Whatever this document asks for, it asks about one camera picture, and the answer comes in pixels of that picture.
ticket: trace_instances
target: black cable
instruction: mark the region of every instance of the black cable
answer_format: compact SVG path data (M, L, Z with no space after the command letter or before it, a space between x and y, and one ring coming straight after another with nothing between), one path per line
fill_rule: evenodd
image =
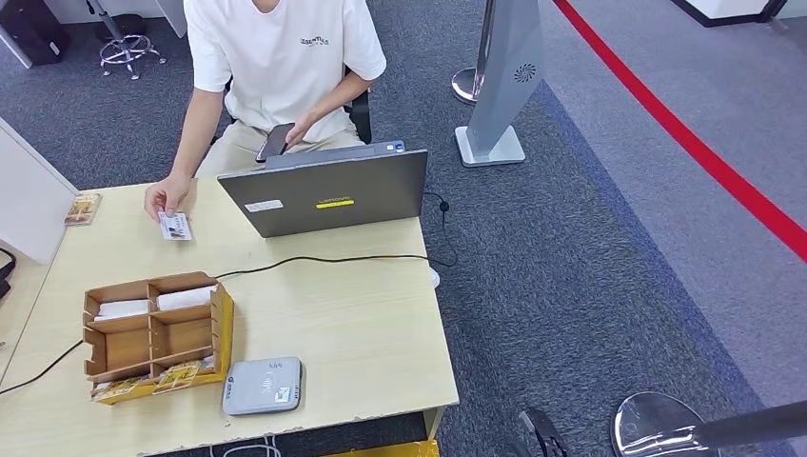
M10 261L5 264L2 268L0 268L0 280L4 280L11 275L11 272L14 271L14 267L17 265L17 257L14 256L10 251L0 248L0 252L9 256Z
M440 196L440 194L436 192L424 192L423 195L432 195L440 199L440 212L443 214L443 220L441 221L441 226L443 229L443 238L445 238L445 242L448 244L448 248L451 249L451 253L454 254L454 261L450 262L449 264L443 264L439 262L435 262L439 265L443 265L445 267L454 267L457 265L457 262L460 261L460 256L457 254L457 250L454 249L454 244L451 243L451 238L448 237L448 234L445 232L445 214L448 212L451 207L448 205L448 202L445 201L444 198Z
M239 269L235 271L228 271L227 273L222 273L215 277L215 279L222 279L228 276L233 276L236 274L249 274L249 273L257 273L259 271L266 271L268 269L277 268L280 265L287 264L289 262L294 262L297 260L308 260L311 262L322 262L324 264L343 264L346 262L359 262L363 260L383 260L383 259L421 259L426 260L429 262L434 262L437 265L442 265L443 267L451 268L457 265L457 261L459 260L459 256L457 255L457 251L454 249L454 245L451 244L451 240L448 238L448 235L445 233L445 214L450 209L448 206L448 202L446 202L440 195L434 192L424 192L423 195L433 195L440 199L440 211L443 214L443 221L442 221L442 228L443 228L443 237L445 238L446 242L448 243L448 247L451 249L451 252L454 253L454 260L452 262L442 262L437 259L432 259L430 257L426 257L423 255L417 254L387 254L387 255L364 255L360 257L345 257L341 259L324 259L321 257L310 257L307 255L300 255L297 257L290 257L288 259L281 260L280 262L275 262L272 265L267 265L265 267L260 268L253 268L253 269Z
M56 366L56 364L58 364L59 362L61 362L61 361L62 361L62 359L64 359L65 357L67 357L67 356L68 356L68 354L70 354L71 352L73 352L73 350L74 350L74 349L76 349L76 348L78 348L79 346L81 346L81 344L82 344L82 343L84 343L84 342L83 342L83 341L79 341L79 342L78 342L78 343L76 343L75 345L71 346L71 347L70 347L70 349L66 350L64 354L60 355L58 359L54 360L54 361L53 361L53 362L52 362L50 365L48 365L48 367L47 367L47 368L45 368L45 370L44 370L44 371L42 371L41 373L39 373L39 374L38 374L38 375L37 375L35 378L29 379L29 380L27 380L27 381L26 381L25 383L23 383L23 384L18 384L18 385L14 386L14 387L9 387L9 388L6 388L6 389L4 389L4 390L0 390L0 395L3 395L4 393L11 392L12 390L18 389L18 388L20 388L20 387L25 387L25 386L27 386L28 384L30 384L30 383L32 383L32 382L34 382L34 381L36 381L37 379L39 379L39 378L41 378L41 377L45 376L45 373L47 373L48 371L50 371L50 369L51 369L51 368L55 367L55 366Z

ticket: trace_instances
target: hand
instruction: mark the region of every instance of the hand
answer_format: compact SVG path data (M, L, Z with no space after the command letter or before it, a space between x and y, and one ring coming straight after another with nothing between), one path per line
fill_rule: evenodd
M165 211L166 215L172 216L189 191L190 178L170 174L146 189L144 209L154 222L159 222L157 211Z
M308 129L314 125L314 122L313 116L308 113L298 119L297 122L294 123L294 127L289 130L288 134L285 136L286 148L290 149L303 141L305 134L308 133Z

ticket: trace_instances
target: laptop lid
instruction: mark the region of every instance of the laptop lid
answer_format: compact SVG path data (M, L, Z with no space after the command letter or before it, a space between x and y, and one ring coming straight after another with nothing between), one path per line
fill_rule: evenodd
M272 157L218 179L265 238L417 217L428 153L398 144Z

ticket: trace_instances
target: cardboard compartment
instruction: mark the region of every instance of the cardboard compartment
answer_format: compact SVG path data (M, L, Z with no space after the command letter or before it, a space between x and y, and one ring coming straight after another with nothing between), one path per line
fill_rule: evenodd
M208 286L217 288L207 303L167 311L157 308L161 294ZM146 313L95 321L102 303L126 300L148 300ZM192 386L223 381L230 363L232 314L232 298L202 272L89 290L83 322L84 341L92 346L92 355L85 362L85 374L93 383L96 401L112 405L149 395L166 370L184 362L200 361ZM104 391L107 383L121 384L117 382L127 387Z

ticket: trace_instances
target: smartphone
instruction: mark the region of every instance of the smartphone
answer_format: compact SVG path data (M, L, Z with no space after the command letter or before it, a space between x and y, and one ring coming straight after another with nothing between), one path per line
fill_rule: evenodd
M285 148L288 146L285 142L285 136L288 135L288 132L293 127L293 122L291 124L275 126L269 135L266 136L264 143L258 150L258 155L255 157L255 162L262 164L266 161L267 157L283 154L285 152Z

